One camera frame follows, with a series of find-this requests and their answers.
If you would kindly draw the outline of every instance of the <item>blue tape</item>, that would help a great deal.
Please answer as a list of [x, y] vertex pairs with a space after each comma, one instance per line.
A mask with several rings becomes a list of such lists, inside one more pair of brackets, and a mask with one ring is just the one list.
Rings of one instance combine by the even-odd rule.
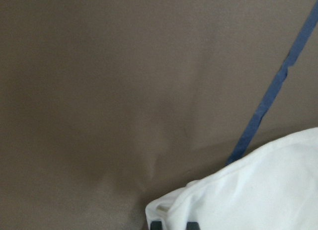
[[281, 89], [284, 80], [288, 74], [288, 67], [293, 66], [302, 52], [306, 42], [308, 41], [310, 35], [312, 34], [318, 21], [318, 0], [314, 8], [312, 9], [310, 15], [308, 16], [303, 28], [298, 34], [287, 58], [285, 59], [283, 65], [281, 66], [279, 72], [276, 74], [274, 80], [270, 84], [268, 90], [266, 91], [261, 103], [257, 107], [257, 110], [253, 114], [251, 120], [249, 121], [246, 129], [244, 130], [242, 136], [240, 137], [237, 145], [235, 146], [232, 154], [228, 158], [226, 165], [242, 158], [249, 143], [254, 137], [257, 129], [262, 121], [262, 118], [268, 111], [268, 109], [273, 104], [279, 90]]

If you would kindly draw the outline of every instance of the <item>brown surface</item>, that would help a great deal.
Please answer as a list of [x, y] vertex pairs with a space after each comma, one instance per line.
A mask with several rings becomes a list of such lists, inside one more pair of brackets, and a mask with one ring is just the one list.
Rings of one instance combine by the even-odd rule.
[[[314, 2], [1, 0], [0, 229], [141, 229], [223, 166]], [[251, 148], [318, 125], [317, 44]]]

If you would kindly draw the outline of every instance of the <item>white fabric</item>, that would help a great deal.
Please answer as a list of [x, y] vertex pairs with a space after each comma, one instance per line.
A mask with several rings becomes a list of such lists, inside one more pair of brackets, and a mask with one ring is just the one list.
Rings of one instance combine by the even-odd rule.
[[318, 128], [270, 142], [215, 174], [152, 201], [163, 230], [317, 230]]

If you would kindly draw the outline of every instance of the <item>gray-brown background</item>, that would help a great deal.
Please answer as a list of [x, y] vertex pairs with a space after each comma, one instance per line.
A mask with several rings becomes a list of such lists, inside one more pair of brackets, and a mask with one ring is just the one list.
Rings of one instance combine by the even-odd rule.
[[[0, 3], [0, 229], [140, 230], [224, 165], [315, 0]], [[318, 125], [317, 56], [250, 149]]]

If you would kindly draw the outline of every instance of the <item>blue strip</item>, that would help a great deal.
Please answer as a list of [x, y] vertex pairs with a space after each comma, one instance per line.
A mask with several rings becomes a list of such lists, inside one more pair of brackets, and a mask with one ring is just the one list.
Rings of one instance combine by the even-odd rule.
[[274, 80], [270, 84], [268, 90], [266, 91], [261, 103], [259, 104], [257, 110], [249, 121], [245, 131], [240, 137], [237, 145], [235, 146], [231, 156], [228, 158], [227, 164], [242, 158], [244, 152], [246, 151], [250, 141], [254, 137], [263, 116], [266, 114], [272, 103], [274, 102], [279, 90], [281, 89], [284, 80], [288, 74], [288, 67], [293, 66], [302, 52], [306, 42], [308, 41], [312, 31], [314, 30], [318, 21], [318, 0], [314, 8], [312, 9], [309, 17], [307, 18], [302, 30], [298, 34], [287, 58], [285, 59], [283, 65], [281, 66], [279, 72], [276, 74]]

